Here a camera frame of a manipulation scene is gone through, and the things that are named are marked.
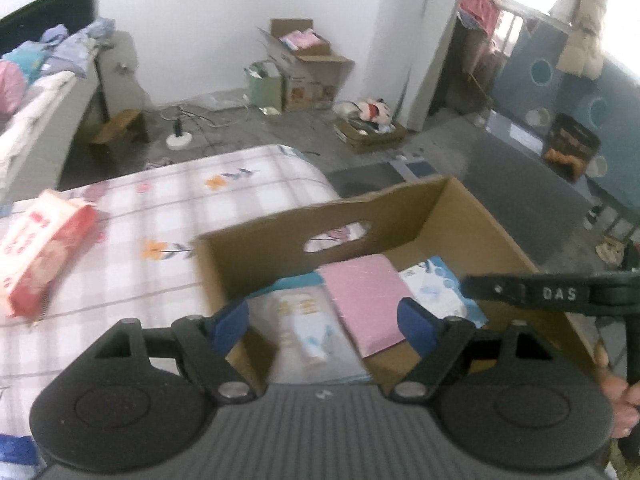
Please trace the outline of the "right hand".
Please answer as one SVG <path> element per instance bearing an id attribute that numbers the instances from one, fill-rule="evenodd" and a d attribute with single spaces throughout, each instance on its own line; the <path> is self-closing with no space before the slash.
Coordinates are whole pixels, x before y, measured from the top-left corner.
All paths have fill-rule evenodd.
<path id="1" fill-rule="evenodd" d="M 593 350 L 594 372 L 605 396 L 610 400 L 614 412 L 614 439 L 626 438 L 639 425 L 639 384 L 629 385 L 625 379 L 617 377 L 610 369 L 608 352 L 602 340 Z"/>

